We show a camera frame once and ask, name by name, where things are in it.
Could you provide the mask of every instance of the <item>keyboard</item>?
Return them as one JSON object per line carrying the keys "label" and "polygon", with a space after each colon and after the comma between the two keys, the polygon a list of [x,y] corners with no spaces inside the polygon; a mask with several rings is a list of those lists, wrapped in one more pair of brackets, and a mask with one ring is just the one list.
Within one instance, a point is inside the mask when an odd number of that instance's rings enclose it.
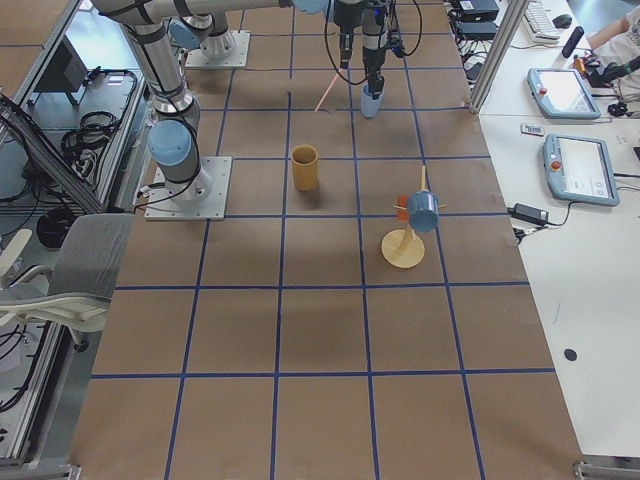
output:
{"label": "keyboard", "polygon": [[531,0],[522,19],[525,30],[536,44],[557,44],[560,41],[560,33],[553,26],[553,22],[547,15],[544,5],[540,0]]}

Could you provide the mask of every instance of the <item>tablet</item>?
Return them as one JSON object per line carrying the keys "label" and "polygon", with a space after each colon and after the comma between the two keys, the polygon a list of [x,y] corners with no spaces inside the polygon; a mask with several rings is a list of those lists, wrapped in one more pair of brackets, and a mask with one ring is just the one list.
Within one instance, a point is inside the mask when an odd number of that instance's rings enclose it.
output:
{"label": "tablet", "polygon": [[543,156],[547,183],[555,198],[610,207],[620,203],[603,140],[547,135]]}
{"label": "tablet", "polygon": [[575,70],[532,68],[527,75],[531,94],[547,118],[593,120],[600,110]]}

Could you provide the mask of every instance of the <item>chair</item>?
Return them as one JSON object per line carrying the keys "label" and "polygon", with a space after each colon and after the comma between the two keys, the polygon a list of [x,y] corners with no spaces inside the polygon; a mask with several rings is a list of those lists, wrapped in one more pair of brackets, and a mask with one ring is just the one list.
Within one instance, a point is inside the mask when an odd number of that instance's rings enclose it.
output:
{"label": "chair", "polygon": [[[12,320],[57,322],[69,328],[76,348],[83,348],[79,332],[96,332],[105,325],[132,223],[133,215],[128,214],[79,217],[67,233],[54,269],[31,267],[0,290],[0,325]],[[28,230],[21,230],[0,254],[0,278],[29,237]],[[49,281],[46,294],[30,283],[39,275]]]}

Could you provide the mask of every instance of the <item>black hole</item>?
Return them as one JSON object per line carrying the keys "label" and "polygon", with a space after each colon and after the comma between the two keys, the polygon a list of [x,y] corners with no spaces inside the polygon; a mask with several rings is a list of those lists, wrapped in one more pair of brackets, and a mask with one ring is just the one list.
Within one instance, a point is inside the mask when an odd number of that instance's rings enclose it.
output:
{"label": "black hole", "polygon": [[578,354],[576,353],[576,351],[572,350],[571,348],[567,348],[564,351],[564,356],[567,360],[571,362],[574,362],[578,358]]}

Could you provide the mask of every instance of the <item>person's arm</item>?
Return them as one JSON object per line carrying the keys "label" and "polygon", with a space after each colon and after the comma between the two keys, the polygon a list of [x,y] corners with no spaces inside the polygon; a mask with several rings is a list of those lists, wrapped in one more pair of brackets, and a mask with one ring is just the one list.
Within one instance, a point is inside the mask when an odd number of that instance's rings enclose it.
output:
{"label": "person's arm", "polygon": [[589,37],[587,40],[589,41],[589,45],[591,45],[591,48],[595,50],[596,48],[601,47],[602,45],[607,43],[616,35],[620,35],[627,30],[629,30],[629,21],[626,17],[624,17],[620,20],[610,23],[595,35]]}

